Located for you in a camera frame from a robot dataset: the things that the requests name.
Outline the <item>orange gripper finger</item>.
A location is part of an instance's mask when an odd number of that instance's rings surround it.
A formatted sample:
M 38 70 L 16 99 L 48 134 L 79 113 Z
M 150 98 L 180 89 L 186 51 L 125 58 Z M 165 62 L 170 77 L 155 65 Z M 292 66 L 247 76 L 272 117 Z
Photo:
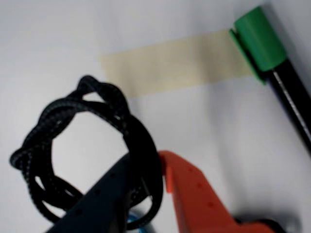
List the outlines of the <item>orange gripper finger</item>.
M 225 208 L 203 172 L 181 156 L 159 152 L 166 190 L 172 195 L 181 233 L 271 233 L 266 224 L 238 223 Z

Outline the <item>navy gripper finger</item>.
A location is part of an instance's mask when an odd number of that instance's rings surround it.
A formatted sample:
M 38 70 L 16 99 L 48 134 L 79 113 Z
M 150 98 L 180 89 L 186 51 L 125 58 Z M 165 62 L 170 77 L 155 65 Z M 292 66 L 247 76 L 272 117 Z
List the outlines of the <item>navy gripper finger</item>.
M 124 233 L 133 189 L 129 155 L 119 159 L 48 233 Z

